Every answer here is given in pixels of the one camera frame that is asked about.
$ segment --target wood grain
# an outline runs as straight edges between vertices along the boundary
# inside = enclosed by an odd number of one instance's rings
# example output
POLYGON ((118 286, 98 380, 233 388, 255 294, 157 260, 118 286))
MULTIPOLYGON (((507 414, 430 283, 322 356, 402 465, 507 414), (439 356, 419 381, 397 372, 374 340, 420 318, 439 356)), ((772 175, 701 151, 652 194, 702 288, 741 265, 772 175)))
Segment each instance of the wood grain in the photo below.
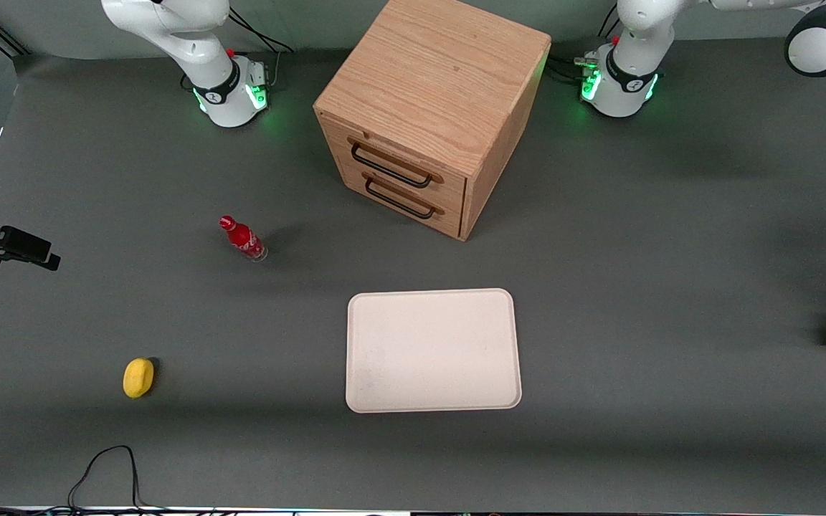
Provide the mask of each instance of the wood grain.
POLYGON ((521 99, 515 105, 514 111, 509 115, 502 131, 499 132, 496 141, 493 143, 489 156, 486 157, 483 173, 480 174, 479 181, 472 181, 469 185, 469 192, 465 199, 465 208, 462 213, 461 239, 467 239, 473 230, 480 213, 489 200, 489 195, 495 188, 502 170, 508 165, 521 135, 524 134, 528 125, 528 116, 531 114, 531 107, 534 105, 534 98, 537 95, 537 87, 540 85, 543 75, 543 66, 546 62, 546 52, 534 74, 528 77, 525 82, 521 99))
POLYGON ((467 239, 531 114, 550 37, 456 0, 390 0, 315 102, 343 182, 467 239), (416 188, 359 163, 358 154, 416 188))
POLYGON ((391 0, 315 108, 477 176, 550 37, 453 0, 391 0))

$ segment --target plastic tray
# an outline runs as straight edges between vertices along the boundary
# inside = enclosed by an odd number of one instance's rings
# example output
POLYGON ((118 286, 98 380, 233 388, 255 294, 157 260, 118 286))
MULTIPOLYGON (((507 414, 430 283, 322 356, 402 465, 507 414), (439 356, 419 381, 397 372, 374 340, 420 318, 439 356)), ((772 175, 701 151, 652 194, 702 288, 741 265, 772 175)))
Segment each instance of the plastic tray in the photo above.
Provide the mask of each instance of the plastic tray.
POLYGON ((501 288, 358 294, 348 304, 355 412, 511 409, 521 401, 515 308, 501 288))

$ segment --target yellow sponge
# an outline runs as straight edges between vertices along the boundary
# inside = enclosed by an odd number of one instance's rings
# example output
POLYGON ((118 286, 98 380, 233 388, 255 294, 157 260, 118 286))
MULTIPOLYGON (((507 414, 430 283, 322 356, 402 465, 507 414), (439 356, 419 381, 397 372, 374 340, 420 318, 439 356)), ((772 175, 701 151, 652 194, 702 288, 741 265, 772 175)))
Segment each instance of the yellow sponge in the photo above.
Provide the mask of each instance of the yellow sponge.
POLYGON ((123 373, 123 392, 129 398, 140 398, 151 388, 155 378, 155 365, 147 358, 137 358, 127 365, 123 373))

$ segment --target green led light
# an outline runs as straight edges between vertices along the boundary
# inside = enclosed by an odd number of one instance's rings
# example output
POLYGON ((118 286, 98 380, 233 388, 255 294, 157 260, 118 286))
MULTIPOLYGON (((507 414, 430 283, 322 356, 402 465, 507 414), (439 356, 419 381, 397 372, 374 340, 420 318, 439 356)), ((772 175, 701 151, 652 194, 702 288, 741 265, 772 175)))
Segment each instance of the green led light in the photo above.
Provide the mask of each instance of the green led light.
POLYGON ((250 102, 257 110, 266 108, 266 88, 263 86, 244 85, 244 91, 250 96, 250 102))
POLYGON ((203 105, 203 99, 199 97, 199 94, 196 92, 196 88, 193 89, 193 95, 199 102, 199 110, 206 113, 206 105, 203 105))
POLYGON ((655 90, 655 83, 658 82, 658 73, 655 73, 655 77, 652 78, 652 84, 649 85, 649 91, 645 94, 645 99, 649 100, 652 98, 652 91, 655 90))
POLYGON ((596 70, 592 75, 587 76, 582 85, 582 97, 586 100, 594 98, 594 93, 597 92, 597 85, 601 84, 601 72, 596 70))

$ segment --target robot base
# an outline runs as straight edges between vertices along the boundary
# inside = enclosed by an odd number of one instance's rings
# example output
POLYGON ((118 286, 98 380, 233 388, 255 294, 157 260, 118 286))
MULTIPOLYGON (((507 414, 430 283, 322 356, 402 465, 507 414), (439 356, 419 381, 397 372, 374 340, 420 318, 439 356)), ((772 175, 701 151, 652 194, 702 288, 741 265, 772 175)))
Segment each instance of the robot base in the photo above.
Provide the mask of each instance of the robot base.
POLYGON ((223 128, 243 126, 266 109, 269 102, 263 63, 250 61, 244 56, 235 56, 232 61, 240 68, 240 84, 229 94, 224 104, 204 102, 194 91, 199 100, 199 108, 217 126, 223 128))
POLYGON ((658 75, 653 76, 648 85, 639 81, 640 87, 637 91, 625 92, 620 82, 613 78, 607 71, 607 66, 604 66, 607 53, 613 48, 612 44, 606 43, 599 49, 586 53, 584 61, 593 64, 586 65, 586 73, 590 71, 590 75, 587 74, 582 82, 579 99, 588 102, 594 109, 609 117, 629 117, 639 111, 652 97, 652 89, 658 81, 658 75))

